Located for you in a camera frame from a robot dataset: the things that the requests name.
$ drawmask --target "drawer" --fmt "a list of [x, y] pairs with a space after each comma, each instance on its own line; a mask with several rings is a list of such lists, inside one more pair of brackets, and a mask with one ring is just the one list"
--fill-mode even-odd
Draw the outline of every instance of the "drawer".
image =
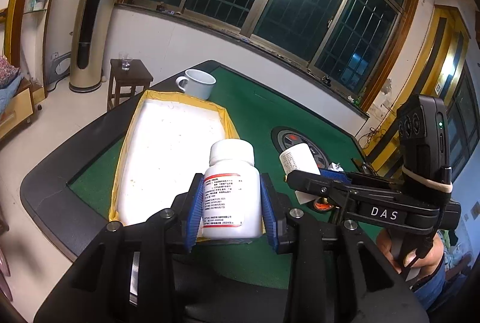
[[0, 120], [0, 138], [33, 114], [30, 89], [25, 89], [10, 100]]

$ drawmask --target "glass of water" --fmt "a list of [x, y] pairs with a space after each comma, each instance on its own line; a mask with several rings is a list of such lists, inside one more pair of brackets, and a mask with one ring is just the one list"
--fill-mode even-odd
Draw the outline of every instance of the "glass of water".
[[121, 60], [121, 68], [122, 70], [130, 70], [130, 63], [132, 61], [132, 58], [131, 56], [128, 54], [128, 52], [123, 52], [123, 51], [120, 51], [118, 53], [118, 58]]

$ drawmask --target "tiled floor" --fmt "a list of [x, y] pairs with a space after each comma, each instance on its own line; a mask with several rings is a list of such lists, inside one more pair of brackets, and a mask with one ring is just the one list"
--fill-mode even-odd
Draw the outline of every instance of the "tiled floor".
[[105, 113], [107, 83], [88, 94], [68, 88], [68, 78], [41, 103], [32, 123], [0, 142], [0, 205], [10, 231], [0, 246], [10, 266], [13, 305], [28, 321], [70, 266], [40, 232], [20, 203], [23, 177], [70, 136]]

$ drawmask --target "camera lens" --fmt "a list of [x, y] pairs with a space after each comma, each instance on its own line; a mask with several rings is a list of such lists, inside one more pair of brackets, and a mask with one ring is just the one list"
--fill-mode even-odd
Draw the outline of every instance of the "camera lens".
[[420, 119], [416, 113], [413, 114], [413, 132], [415, 135], [418, 135], [420, 132]]
[[412, 122], [408, 116], [405, 118], [405, 134], [407, 138], [412, 135]]

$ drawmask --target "wooden stool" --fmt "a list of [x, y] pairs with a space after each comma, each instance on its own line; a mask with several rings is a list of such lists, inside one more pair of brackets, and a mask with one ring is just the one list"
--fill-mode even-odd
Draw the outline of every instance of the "wooden stool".
[[[140, 59], [133, 59], [130, 62], [130, 70], [122, 70], [121, 62], [121, 59], [110, 59], [112, 69], [110, 71], [109, 97], [106, 101], [107, 111], [118, 106], [121, 98], [133, 97], [137, 86], [143, 86], [143, 90], [148, 89], [153, 80], [152, 74], [150, 74]], [[115, 93], [112, 93], [114, 78]], [[120, 93], [122, 86], [131, 86], [130, 93]]]

